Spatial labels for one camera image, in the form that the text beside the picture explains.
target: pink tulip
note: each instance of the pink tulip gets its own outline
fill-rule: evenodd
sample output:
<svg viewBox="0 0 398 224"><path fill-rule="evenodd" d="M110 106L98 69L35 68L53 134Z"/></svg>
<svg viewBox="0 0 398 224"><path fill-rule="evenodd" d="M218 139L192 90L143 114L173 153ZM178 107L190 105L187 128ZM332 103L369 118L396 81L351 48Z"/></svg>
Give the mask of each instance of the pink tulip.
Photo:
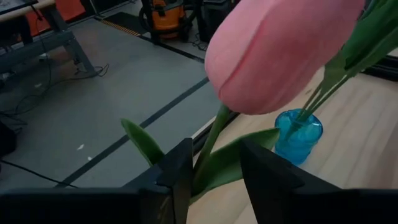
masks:
<svg viewBox="0 0 398 224"><path fill-rule="evenodd" d="M241 0L210 41L205 67L220 100L275 111L349 39L364 0Z"/></svg>

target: workbench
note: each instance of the workbench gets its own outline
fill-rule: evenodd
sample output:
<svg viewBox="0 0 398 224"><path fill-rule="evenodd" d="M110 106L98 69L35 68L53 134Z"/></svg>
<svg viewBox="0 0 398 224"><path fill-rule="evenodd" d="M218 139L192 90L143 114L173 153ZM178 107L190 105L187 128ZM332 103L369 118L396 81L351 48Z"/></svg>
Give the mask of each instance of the workbench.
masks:
<svg viewBox="0 0 398 224"><path fill-rule="evenodd" d="M220 134L214 150L243 134L274 127L278 114L303 106L322 77L320 70L301 94L278 111L239 115ZM398 188L397 83L358 74L315 115L324 132L302 169L343 189ZM243 180L218 187L192 204L187 223L257 223Z"/></svg>
<svg viewBox="0 0 398 224"><path fill-rule="evenodd" d="M80 44L77 42L67 23L55 7L55 0L39 0L33 7L40 11L44 19L50 24L53 33L43 37L42 40L36 40L21 48L0 55L0 73L8 72L11 68L29 58L37 57L57 47L63 46L65 50L74 59L75 64L82 63L86 71L95 73L94 67L84 53ZM6 14L0 15L0 22L8 21L19 16L23 16L33 11L31 6L23 7Z"/></svg>

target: vase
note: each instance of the vase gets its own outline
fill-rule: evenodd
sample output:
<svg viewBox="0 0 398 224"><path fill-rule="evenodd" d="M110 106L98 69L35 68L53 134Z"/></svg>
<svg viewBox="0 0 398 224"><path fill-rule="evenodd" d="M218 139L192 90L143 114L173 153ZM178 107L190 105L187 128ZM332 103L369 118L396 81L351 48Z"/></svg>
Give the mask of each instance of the vase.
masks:
<svg viewBox="0 0 398 224"><path fill-rule="evenodd" d="M282 112L275 120L279 128L279 140L275 144L275 153L294 165L302 164L318 143L323 133L320 120L311 115L306 121L297 121L301 109Z"/></svg>

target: gray floor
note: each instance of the gray floor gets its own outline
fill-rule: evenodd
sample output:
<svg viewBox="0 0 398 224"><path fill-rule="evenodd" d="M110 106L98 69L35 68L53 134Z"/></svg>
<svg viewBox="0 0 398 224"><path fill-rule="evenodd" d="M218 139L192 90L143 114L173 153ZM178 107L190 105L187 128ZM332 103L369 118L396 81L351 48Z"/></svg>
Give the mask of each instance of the gray floor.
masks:
<svg viewBox="0 0 398 224"><path fill-rule="evenodd" d="M108 14L120 10L134 14L137 7L128 4ZM205 78L202 63L94 19L73 26L72 31L94 66L109 64L108 73L105 77L65 82L54 87L36 109L20 116L29 125L18 136L17 151L4 158L58 180L69 176L122 137L120 118L141 123ZM198 57L205 54L191 44L171 42L170 45ZM53 82L75 77L76 67L62 48L49 54ZM27 72L18 74L8 83L7 92L0 94L0 110L13 108L23 96L40 93L46 87L49 78L46 63L32 60L24 66ZM146 130L167 152L206 124L219 105L208 83ZM21 109L29 106L26 101ZM26 171L2 167L0 190L55 185ZM146 168L145 160L127 142L73 184L118 187Z"/></svg>

